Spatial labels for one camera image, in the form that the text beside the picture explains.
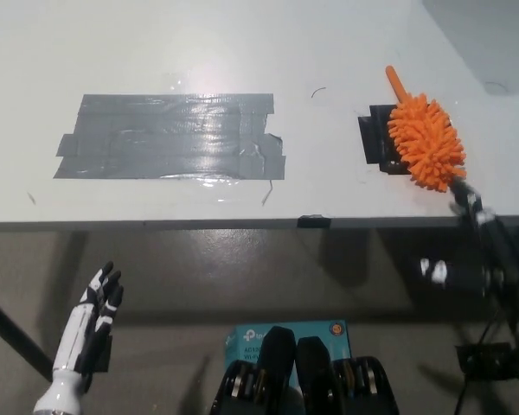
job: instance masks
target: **cardboard box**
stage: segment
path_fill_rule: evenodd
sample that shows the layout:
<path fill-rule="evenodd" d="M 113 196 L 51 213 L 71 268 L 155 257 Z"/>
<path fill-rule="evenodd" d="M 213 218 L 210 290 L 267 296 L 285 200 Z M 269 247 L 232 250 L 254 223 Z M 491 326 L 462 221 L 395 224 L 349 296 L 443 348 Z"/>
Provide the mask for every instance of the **cardboard box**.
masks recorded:
<path fill-rule="evenodd" d="M 348 341 L 348 328 L 344 320 L 325 322 L 277 322 L 265 324 L 241 324 L 234 328 L 225 343 L 225 368 L 237 360 L 256 363 L 260 355 L 263 337 L 273 326 L 280 326 L 294 332 L 296 343 L 302 337 L 317 336 L 329 350 L 332 361 L 351 357 Z M 289 386 L 301 396 L 296 365 L 292 369 Z"/>

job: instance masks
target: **orange rubber brush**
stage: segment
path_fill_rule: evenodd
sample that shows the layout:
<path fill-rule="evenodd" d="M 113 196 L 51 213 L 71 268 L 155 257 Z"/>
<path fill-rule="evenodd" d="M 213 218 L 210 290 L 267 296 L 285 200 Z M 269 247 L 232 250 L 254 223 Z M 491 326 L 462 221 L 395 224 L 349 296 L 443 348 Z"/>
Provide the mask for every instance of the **orange rubber brush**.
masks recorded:
<path fill-rule="evenodd" d="M 387 67 L 390 85 L 400 101 L 390 113 L 388 133 L 401 160 L 413 179 L 422 187 L 445 192 L 454 176 L 465 177 L 463 165 L 465 153 L 452 127 L 450 117 L 433 99 L 426 102 L 426 95 L 412 97 L 401 84 L 393 67 Z"/>

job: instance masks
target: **gray duct tape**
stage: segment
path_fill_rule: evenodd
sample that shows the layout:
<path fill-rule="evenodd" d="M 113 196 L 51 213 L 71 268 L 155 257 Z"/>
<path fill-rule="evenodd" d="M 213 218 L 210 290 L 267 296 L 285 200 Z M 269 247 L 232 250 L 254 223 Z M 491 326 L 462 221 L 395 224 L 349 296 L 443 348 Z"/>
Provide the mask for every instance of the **gray duct tape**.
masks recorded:
<path fill-rule="evenodd" d="M 65 134 L 57 156 L 282 156 L 282 140 L 271 134 L 146 134 L 126 132 L 106 138 Z"/>
<path fill-rule="evenodd" d="M 241 180 L 285 178 L 284 156 L 63 157 L 55 178 L 160 179 L 222 176 Z"/>
<path fill-rule="evenodd" d="M 270 93 L 217 95 L 85 95 L 79 114 L 273 114 Z"/>
<path fill-rule="evenodd" d="M 58 178 L 283 179 L 271 94 L 85 95 Z"/>
<path fill-rule="evenodd" d="M 267 115 L 191 115 L 168 114 L 79 115 L 74 133 L 94 136 L 124 131 L 161 132 L 164 134 L 263 134 Z"/>

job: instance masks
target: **gray floor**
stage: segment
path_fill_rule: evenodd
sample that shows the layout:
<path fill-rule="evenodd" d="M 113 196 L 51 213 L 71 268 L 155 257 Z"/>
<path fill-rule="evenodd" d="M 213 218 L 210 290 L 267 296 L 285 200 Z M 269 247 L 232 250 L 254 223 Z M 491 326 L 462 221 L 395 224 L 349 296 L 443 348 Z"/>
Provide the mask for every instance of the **gray floor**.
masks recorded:
<path fill-rule="evenodd" d="M 89 415 L 207 413 L 234 324 L 325 318 L 347 319 L 352 353 L 382 361 L 401 413 L 452 414 L 462 382 L 453 346 L 474 342 L 490 310 L 404 275 L 407 249 L 427 235 L 0 233 L 0 304 L 52 354 L 96 269 L 112 259 L 123 271 L 111 372 L 96 376 Z M 438 236 L 470 257 L 456 238 Z M 0 414 L 30 413 L 45 388 L 0 340 Z M 465 413 L 519 414 L 519 381 L 473 387 Z"/>

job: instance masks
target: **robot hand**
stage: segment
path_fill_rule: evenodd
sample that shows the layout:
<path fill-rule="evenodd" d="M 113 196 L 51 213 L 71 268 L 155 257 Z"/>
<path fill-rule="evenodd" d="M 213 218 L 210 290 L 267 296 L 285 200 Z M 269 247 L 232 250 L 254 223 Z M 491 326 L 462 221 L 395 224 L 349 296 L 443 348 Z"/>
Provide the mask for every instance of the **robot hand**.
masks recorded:
<path fill-rule="evenodd" d="M 35 415 L 81 415 L 80 399 L 90 387 L 123 299 L 121 272 L 108 275 L 112 269 L 112 262 L 104 265 L 73 308 L 55 356 L 52 385 L 36 402 Z"/>

